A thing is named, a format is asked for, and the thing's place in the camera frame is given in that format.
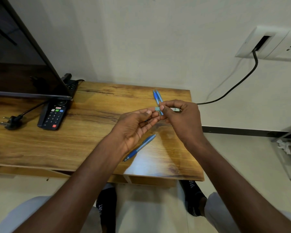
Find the white wall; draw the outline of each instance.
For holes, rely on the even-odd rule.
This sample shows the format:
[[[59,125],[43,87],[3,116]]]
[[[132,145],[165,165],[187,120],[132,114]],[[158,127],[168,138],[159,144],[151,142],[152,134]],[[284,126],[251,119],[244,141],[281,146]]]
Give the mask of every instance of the white wall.
[[[291,27],[291,0],[9,1],[60,75],[189,89],[194,102],[234,72],[209,100],[220,97],[251,70],[253,60],[234,55],[255,26]],[[261,60],[200,111],[206,126],[286,129],[291,63]]]

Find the wooden table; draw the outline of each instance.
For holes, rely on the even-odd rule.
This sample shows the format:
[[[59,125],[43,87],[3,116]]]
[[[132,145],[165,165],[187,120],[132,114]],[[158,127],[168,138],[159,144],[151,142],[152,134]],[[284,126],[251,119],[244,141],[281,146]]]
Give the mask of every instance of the wooden table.
[[[157,89],[164,100],[191,101],[189,90]],[[0,166],[75,171],[122,113],[156,106],[152,90],[151,87],[82,82],[59,130],[37,127],[41,108],[26,114],[25,125],[19,130],[8,131],[0,126]],[[0,121],[4,121],[4,116],[17,116],[39,102],[0,97]],[[156,138],[134,158],[121,162],[115,175],[123,175],[128,182],[134,176],[204,180],[201,166],[171,126],[159,122],[141,141],[154,133]]]

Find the person's right hand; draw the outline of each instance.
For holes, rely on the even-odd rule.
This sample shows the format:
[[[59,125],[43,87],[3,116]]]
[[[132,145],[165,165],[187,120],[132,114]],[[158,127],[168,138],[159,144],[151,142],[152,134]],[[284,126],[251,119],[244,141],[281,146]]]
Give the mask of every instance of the person's right hand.
[[[204,144],[207,141],[203,134],[197,104],[172,100],[159,103],[159,108],[164,114],[161,119],[166,119],[166,122],[172,125],[187,149],[192,145]],[[181,109],[182,112],[176,113],[171,108]]]

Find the black power plug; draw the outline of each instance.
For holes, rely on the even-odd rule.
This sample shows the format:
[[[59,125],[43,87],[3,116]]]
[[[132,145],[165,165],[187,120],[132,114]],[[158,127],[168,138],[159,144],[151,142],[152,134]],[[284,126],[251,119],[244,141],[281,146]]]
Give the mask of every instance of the black power plug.
[[[21,121],[21,119],[23,118],[23,115],[18,115],[17,117],[11,116],[10,118],[7,118],[7,117],[3,117],[3,118],[8,119],[8,121],[0,122],[0,125],[3,125],[4,128],[8,130],[18,129],[23,124],[23,122]]]

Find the white socket panel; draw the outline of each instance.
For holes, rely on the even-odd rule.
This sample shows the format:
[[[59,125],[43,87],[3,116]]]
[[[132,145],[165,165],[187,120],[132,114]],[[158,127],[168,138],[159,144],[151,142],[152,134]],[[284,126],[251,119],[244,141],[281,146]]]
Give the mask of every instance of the white socket panel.
[[[291,29],[257,26],[236,54],[240,58],[252,58],[252,50],[263,36],[270,36],[257,51],[257,57],[265,60],[291,61]]]

